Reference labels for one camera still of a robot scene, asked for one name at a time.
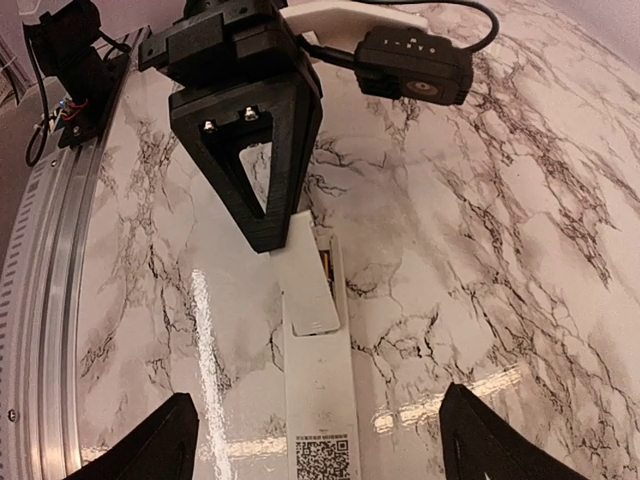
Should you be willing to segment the white remote control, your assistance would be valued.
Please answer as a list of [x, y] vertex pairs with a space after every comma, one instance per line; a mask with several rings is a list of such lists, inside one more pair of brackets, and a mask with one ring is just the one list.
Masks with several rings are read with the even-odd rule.
[[331, 252], [340, 328], [298, 337], [283, 316], [288, 476], [291, 479], [358, 479], [358, 415], [341, 246], [318, 233], [318, 250]]

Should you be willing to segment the gold white AAA battery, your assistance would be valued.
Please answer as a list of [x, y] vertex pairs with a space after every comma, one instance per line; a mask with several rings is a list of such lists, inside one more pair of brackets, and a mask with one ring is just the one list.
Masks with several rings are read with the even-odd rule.
[[329, 288], [334, 291], [334, 270], [331, 252], [329, 250], [320, 250], [319, 255]]

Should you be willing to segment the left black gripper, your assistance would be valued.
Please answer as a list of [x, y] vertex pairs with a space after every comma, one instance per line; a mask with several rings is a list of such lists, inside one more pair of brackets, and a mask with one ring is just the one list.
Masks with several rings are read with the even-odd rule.
[[282, 248], [323, 118], [320, 80], [282, 1], [189, 1], [139, 47], [179, 85], [170, 126], [257, 253]]

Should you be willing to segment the white battery cover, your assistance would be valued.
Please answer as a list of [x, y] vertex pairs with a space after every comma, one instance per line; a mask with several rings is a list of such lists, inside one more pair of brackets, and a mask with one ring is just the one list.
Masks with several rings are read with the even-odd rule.
[[269, 253], [283, 300], [283, 316], [295, 336], [337, 331], [340, 320], [321, 263], [309, 211], [290, 219], [286, 245]]

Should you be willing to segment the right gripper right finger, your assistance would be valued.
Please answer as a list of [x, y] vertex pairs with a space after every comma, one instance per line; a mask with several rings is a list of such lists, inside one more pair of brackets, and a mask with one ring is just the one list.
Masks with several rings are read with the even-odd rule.
[[439, 409], [448, 479], [581, 479], [536, 447], [462, 384], [452, 383]]

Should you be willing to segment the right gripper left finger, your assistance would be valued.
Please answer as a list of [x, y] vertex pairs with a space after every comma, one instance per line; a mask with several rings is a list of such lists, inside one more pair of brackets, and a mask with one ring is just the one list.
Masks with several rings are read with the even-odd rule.
[[99, 458], [69, 477], [76, 480], [191, 479], [198, 414], [188, 393], [175, 393]]

